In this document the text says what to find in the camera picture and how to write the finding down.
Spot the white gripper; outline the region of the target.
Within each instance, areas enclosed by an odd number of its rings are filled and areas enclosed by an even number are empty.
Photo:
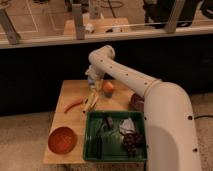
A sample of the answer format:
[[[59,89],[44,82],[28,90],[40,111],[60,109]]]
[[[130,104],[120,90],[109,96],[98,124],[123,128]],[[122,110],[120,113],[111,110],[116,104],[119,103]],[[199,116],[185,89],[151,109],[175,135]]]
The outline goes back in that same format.
[[[94,67],[93,65],[90,65],[89,68],[86,70],[85,74],[91,79],[95,80],[93,84],[93,89],[96,91],[100,91],[102,89],[101,79],[104,77],[104,73],[100,69]]]

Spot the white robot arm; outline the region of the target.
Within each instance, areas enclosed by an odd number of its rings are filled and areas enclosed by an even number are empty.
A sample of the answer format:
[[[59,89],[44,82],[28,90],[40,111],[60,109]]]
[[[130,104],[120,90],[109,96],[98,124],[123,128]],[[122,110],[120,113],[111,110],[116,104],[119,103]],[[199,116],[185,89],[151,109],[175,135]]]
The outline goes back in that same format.
[[[94,81],[106,74],[144,99],[148,171],[202,171],[193,109],[186,91],[114,61],[106,45],[92,51],[86,74]]]

